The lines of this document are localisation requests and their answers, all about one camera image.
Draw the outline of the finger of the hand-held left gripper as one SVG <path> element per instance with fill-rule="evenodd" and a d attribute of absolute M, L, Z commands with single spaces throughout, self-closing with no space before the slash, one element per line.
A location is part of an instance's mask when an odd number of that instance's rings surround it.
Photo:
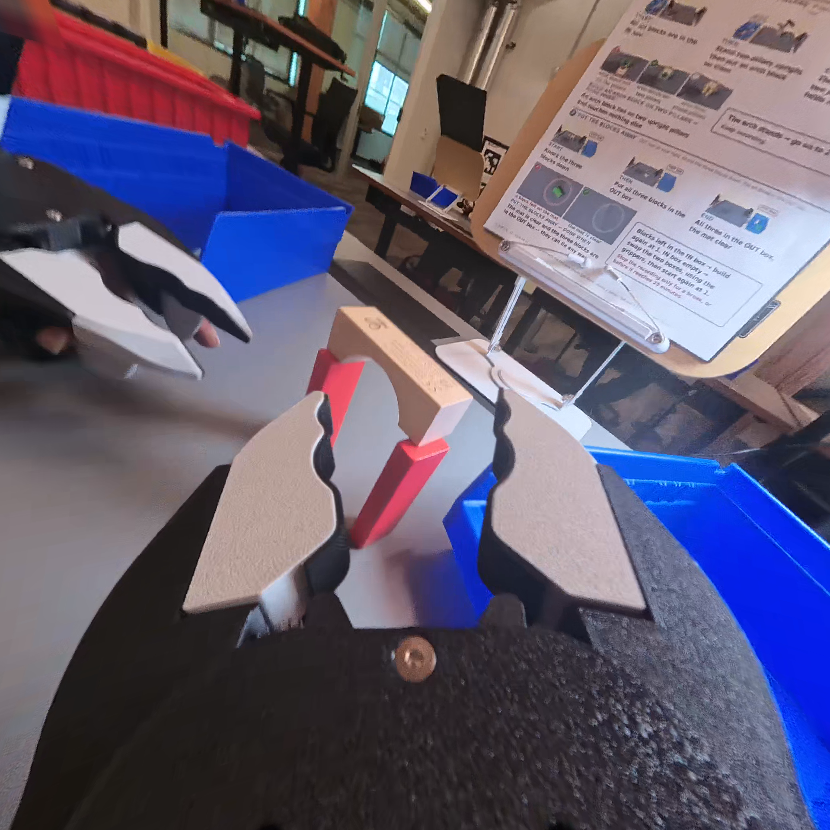
<path fill-rule="evenodd" d="M 127 367 L 142 365 L 202 379 L 202 368 L 181 340 L 153 323 L 139 306 L 114 294 L 83 255 L 24 249 L 1 257 L 27 285 L 70 313 L 77 344 L 88 357 L 102 354 Z"/>
<path fill-rule="evenodd" d="M 181 338 L 195 335 L 201 320 L 250 342 L 252 331 L 223 284 L 202 262 L 143 223 L 115 234 L 119 264 L 133 293 Z"/>

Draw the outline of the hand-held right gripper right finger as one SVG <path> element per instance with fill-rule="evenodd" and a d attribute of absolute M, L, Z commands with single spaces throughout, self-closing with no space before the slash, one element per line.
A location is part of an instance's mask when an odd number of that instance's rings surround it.
<path fill-rule="evenodd" d="M 495 476 L 478 552 L 483 584 L 526 617 L 597 610 L 648 617 L 648 603 L 591 454 L 517 392 L 495 407 Z"/>

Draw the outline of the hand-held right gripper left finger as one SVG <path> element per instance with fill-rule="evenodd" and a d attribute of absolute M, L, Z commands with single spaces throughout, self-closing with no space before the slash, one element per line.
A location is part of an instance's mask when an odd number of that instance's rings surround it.
<path fill-rule="evenodd" d="M 247 608 L 244 632 L 295 628 L 313 597 L 345 580 L 332 433 L 329 398 L 312 392 L 238 452 L 183 600 L 187 615 Z"/>

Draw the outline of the blue plastic bin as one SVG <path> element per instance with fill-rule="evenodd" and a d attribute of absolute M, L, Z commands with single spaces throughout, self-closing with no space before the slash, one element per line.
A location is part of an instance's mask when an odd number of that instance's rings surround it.
<path fill-rule="evenodd" d="M 491 635 L 462 826 L 828 828 L 828 544 L 737 467 L 593 449 L 650 617 Z"/>
<path fill-rule="evenodd" d="M 237 302 L 326 272 L 353 212 L 232 142 L 32 99 L 11 98 L 2 146 L 147 214 Z"/>

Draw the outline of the red rectangular wooden block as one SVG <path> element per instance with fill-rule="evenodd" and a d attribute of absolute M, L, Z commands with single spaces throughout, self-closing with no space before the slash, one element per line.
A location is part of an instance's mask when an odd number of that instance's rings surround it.
<path fill-rule="evenodd" d="M 394 447 L 349 532 L 353 549 L 373 545 L 395 530 L 449 449 L 443 438 L 423 446 L 404 440 Z"/>
<path fill-rule="evenodd" d="M 327 348 L 322 348 L 317 353 L 306 393 L 323 392 L 328 396 L 332 447 L 343 426 L 364 366 L 364 361 L 344 362 Z"/>

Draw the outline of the natural wooden arch block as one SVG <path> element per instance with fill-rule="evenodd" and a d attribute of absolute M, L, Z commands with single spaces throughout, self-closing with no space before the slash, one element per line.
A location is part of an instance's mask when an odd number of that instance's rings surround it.
<path fill-rule="evenodd" d="M 395 391 L 399 427 L 417 446 L 446 439 L 472 395 L 387 316 L 373 306 L 343 306 L 334 317 L 327 350 L 342 364 L 370 361 Z"/>

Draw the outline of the person's left hand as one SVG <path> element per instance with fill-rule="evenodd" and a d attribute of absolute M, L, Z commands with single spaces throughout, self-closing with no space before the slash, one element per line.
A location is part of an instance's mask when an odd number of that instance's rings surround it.
<path fill-rule="evenodd" d="M 125 299 L 139 306 L 144 314 L 161 329 L 174 334 L 167 325 L 164 317 L 152 311 L 147 315 L 146 306 L 139 299 L 133 297 Z M 78 346 L 70 322 L 69 313 L 52 313 L 44 308 L 35 308 L 23 305 L 15 310 L 8 308 L 2 324 L 2 341 L 7 350 L 15 349 L 20 355 L 32 360 L 53 360 L 77 356 L 90 362 L 93 358 L 106 361 L 102 354 L 87 356 L 86 349 Z M 177 336 L 183 344 L 194 340 L 205 348 L 218 347 L 219 337 L 213 325 L 207 320 L 201 320 L 195 335 L 189 338 Z"/>

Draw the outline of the yellow plastic crate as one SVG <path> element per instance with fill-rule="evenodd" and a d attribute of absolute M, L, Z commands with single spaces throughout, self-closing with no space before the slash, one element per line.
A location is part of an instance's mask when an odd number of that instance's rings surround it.
<path fill-rule="evenodd" d="M 162 60 L 165 60 L 168 63 L 176 67 L 179 67 L 180 69 L 185 70 L 195 76 L 207 78 L 207 76 L 199 68 L 193 66 L 192 63 L 177 55 L 176 53 L 170 51 L 169 49 L 155 43 L 154 41 L 147 41 L 147 51 L 149 54 L 158 57 Z"/>

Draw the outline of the white document stand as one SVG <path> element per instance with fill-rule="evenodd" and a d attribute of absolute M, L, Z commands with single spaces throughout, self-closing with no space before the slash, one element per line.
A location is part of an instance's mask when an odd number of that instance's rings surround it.
<path fill-rule="evenodd" d="M 653 354 L 669 350 L 667 331 L 639 301 L 624 275 L 586 254 L 503 239 L 500 258 L 516 273 L 514 288 L 489 340 L 458 340 L 437 347 L 437 358 L 490 402 L 499 393 L 514 392 L 572 437 L 581 441 L 590 430 L 590 418 L 576 401 L 607 368 L 625 345 Z M 617 345 L 578 391 L 564 396 L 536 378 L 502 348 L 501 339 L 527 281 L 555 296 L 586 319 L 592 319 L 617 339 Z"/>

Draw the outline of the dark standing desk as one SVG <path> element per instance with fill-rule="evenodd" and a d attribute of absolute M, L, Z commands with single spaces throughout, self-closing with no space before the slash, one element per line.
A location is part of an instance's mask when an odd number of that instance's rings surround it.
<path fill-rule="evenodd" d="M 280 129 L 272 120 L 261 117 L 266 136 L 283 151 L 282 165 L 289 172 L 299 166 L 313 166 L 317 161 L 329 161 L 335 147 L 323 151 L 315 149 L 310 141 L 313 128 L 306 128 L 313 114 L 308 110 L 312 76 L 315 70 L 335 71 L 354 77 L 355 72 L 346 63 L 346 54 L 338 44 L 307 16 L 295 13 L 276 19 L 255 10 L 243 2 L 202 1 L 200 12 L 213 22 L 228 27 L 233 34 L 231 70 L 228 91 L 239 97 L 242 90 L 244 47 L 247 43 L 277 52 L 287 50 L 299 59 L 299 72 L 292 120 L 289 130 Z"/>

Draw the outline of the black office chair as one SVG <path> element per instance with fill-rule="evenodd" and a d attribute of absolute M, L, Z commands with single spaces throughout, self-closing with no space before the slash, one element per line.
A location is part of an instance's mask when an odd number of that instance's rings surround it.
<path fill-rule="evenodd" d="M 338 136 L 348 121 L 357 94 L 358 89 L 333 78 L 318 101 L 310 145 L 314 148 L 314 166 L 324 172 L 335 169 Z"/>

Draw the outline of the wooden table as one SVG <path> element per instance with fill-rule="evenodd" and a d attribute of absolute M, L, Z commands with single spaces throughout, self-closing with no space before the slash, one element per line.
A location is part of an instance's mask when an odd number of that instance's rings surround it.
<path fill-rule="evenodd" d="M 387 258 L 397 229 L 413 233 L 426 248 L 404 258 L 400 272 L 465 322 L 477 319 L 476 327 L 490 334 L 512 293 L 513 271 L 485 254 L 467 220 L 438 215 L 421 196 L 387 183 L 379 173 L 358 167 L 354 171 L 368 182 L 366 202 L 383 215 L 374 252 Z"/>

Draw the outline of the black monitor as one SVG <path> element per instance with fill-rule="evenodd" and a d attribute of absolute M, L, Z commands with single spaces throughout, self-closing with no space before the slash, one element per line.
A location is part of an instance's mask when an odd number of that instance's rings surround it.
<path fill-rule="evenodd" d="M 478 153 L 484 142 L 485 89 L 443 74 L 436 78 L 440 135 Z"/>

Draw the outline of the printed instruction sheet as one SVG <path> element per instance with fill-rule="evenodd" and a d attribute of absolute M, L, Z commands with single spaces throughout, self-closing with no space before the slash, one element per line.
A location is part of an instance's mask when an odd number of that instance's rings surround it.
<path fill-rule="evenodd" d="M 619 270 L 710 362 L 828 249 L 828 2 L 632 2 L 488 232 Z"/>

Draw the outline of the silver duct pipe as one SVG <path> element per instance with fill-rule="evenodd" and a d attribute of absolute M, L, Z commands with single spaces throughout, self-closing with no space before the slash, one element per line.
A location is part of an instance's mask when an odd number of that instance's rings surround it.
<path fill-rule="evenodd" d="M 521 1 L 487 1 L 458 79 L 487 90 L 511 40 Z"/>

